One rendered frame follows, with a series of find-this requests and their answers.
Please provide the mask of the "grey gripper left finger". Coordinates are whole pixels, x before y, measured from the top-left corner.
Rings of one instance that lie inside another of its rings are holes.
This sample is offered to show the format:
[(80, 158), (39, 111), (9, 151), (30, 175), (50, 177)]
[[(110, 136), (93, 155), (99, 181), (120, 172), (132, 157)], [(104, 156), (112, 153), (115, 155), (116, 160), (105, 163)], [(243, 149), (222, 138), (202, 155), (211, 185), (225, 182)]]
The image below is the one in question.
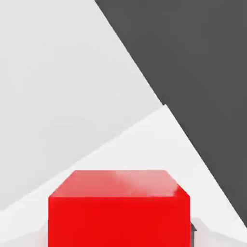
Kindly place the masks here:
[(0, 247), (48, 247), (48, 226), (0, 244)]

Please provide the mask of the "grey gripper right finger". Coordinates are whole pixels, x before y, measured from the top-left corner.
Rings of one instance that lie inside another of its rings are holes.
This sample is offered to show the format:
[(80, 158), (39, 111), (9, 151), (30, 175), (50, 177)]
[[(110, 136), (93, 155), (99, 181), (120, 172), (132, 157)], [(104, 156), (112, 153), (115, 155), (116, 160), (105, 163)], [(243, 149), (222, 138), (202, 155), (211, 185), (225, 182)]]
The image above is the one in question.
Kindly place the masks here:
[(247, 243), (211, 231), (199, 218), (191, 222), (196, 228), (194, 247), (247, 247)]

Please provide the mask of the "small red cube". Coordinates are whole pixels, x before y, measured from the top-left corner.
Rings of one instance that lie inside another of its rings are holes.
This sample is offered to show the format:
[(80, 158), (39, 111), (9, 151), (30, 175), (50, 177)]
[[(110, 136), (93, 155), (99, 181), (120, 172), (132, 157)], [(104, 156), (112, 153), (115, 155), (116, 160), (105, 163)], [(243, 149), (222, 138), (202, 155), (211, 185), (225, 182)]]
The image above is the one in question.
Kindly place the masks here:
[(190, 197), (165, 170), (75, 170), (49, 196), (48, 247), (191, 247)]

